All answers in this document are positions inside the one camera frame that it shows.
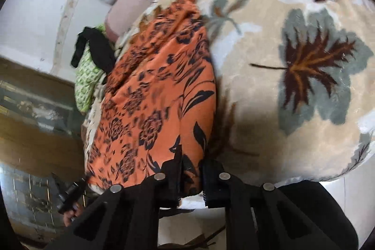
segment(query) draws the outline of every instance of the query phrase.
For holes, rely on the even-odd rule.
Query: tiled floor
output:
[[[335,198],[357,231],[360,247],[375,226],[375,157],[346,176],[322,185]],[[225,223],[224,209],[202,209],[166,217],[159,223],[159,244],[185,244],[204,233],[207,237]],[[224,250],[225,231],[210,250]]]

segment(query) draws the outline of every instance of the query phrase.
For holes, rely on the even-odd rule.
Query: silver screw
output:
[[[230,177],[231,177],[231,175],[229,173],[225,173],[225,172],[220,173],[220,175],[219,175],[219,178],[221,180],[228,180],[228,179],[230,179]]]
[[[109,188],[109,190],[112,192],[112,193],[118,193],[120,192],[122,189],[122,186],[121,184],[114,184],[112,187]]]
[[[158,181],[163,180],[163,179],[165,179],[165,174],[164,173],[156,173],[154,175],[154,179],[158,180]]]
[[[271,183],[265,183],[265,184],[263,185],[263,188],[264,188],[266,191],[271,192],[271,191],[273,191],[273,190],[275,189],[275,186],[274,186],[273,184],[271,184]]]

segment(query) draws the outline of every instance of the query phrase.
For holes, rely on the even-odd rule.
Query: orange cloth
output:
[[[177,0],[134,39],[108,77],[89,183],[139,184],[182,149],[186,194],[211,134],[216,87],[195,0]]]

